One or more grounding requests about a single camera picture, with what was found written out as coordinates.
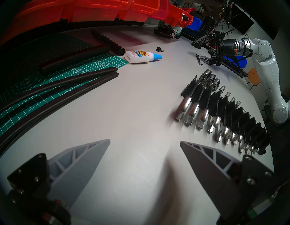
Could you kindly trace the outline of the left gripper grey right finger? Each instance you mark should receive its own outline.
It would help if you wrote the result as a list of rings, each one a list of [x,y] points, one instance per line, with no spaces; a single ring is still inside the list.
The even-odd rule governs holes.
[[[220,213],[217,225],[244,224],[259,194],[271,189],[274,173],[249,154],[241,161],[203,145],[180,142],[192,170]]]

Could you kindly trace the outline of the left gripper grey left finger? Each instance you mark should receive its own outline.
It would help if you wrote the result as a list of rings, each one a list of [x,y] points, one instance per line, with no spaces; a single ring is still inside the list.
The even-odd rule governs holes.
[[[31,225],[71,225],[70,208],[95,173],[110,139],[36,154],[8,177],[8,199]]]

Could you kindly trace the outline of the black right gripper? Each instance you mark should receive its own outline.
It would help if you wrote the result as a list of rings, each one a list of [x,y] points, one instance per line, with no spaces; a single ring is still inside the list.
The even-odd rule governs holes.
[[[235,63],[235,39],[222,40],[220,32],[215,31],[214,34],[204,36],[198,35],[192,42],[192,46],[201,49],[202,46],[211,41],[215,42],[215,57],[206,57],[196,54],[198,64],[202,66],[202,62],[208,65],[221,65],[223,56],[226,56],[226,65],[234,65]]]

